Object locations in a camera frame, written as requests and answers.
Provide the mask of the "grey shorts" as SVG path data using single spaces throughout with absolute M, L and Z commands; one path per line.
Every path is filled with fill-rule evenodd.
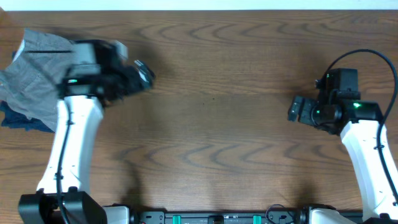
M 25 29 L 22 45 L 1 70 L 1 100 L 28 118 L 35 118 L 50 130 L 57 128 L 58 91 L 73 62 L 72 41 L 58 35 Z

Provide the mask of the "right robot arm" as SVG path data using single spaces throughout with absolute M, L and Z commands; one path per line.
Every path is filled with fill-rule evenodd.
M 288 119 L 339 136 L 354 167 L 363 222 L 397 223 L 397 199 L 391 189 L 397 183 L 397 168 L 377 103 L 347 99 L 329 103 L 295 96 Z

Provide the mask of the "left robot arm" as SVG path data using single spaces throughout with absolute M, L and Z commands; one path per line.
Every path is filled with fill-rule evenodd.
M 126 205 L 101 206 L 90 196 L 90 167 L 106 103 L 152 88 L 155 75 L 136 60 L 72 65 L 58 84 L 58 124 L 46 170 L 34 194 L 18 204 L 24 223 L 130 223 Z

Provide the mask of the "folded navy blue garment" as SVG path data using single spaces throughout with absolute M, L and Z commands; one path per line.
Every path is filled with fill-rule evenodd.
M 2 127 L 11 129 L 25 129 L 26 131 L 38 130 L 46 133 L 53 133 L 41 120 L 28 118 L 26 115 L 12 110 L 5 101 L 1 102 L 1 111 L 5 117 L 1 121 Z

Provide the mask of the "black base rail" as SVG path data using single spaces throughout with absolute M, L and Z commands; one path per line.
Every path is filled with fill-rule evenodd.
M 305 223 L 297 221 L 295 212 L 273 208 L 268 212 L 257 213 L 189 213 L 189 212 L 134 212 L 131 223 L 141 224 L 265 224 L 265 223 Z

